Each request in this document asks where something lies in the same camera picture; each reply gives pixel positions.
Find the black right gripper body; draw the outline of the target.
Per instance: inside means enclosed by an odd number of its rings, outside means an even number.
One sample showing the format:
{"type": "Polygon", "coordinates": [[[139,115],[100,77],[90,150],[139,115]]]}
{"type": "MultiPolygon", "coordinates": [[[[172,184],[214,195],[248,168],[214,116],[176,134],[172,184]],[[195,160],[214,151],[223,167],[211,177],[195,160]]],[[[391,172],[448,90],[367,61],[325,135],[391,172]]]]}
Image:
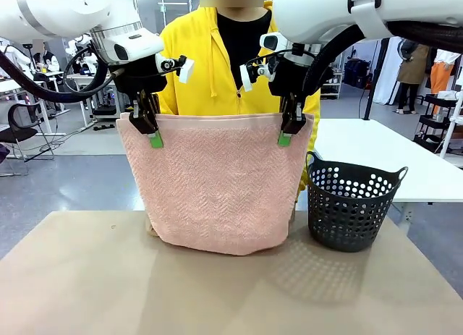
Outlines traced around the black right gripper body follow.
{"type": "Polygon", "coordinates": [[[275,56],[269,61],[269,69],[273,70],[273,79],[269,81],[269,90],[273,96],[289,96],[303,92],[308,66],[289,61],[284,56],[275,56]]]}

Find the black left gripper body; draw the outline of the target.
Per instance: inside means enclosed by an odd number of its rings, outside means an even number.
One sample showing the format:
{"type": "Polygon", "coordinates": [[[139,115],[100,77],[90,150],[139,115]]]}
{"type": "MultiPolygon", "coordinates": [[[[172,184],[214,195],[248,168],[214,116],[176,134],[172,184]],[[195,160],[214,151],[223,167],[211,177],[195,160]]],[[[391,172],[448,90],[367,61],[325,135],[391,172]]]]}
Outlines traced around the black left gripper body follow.
{"type": "Polygon", "coordinates": [[[156,66],[155,56],[147,56],[134,62],[115,66],[115,71],[122,71],[115,78],[119,92],[138,94],[161,92],[167,86],[167,79],[161,75],[156,66]]]}

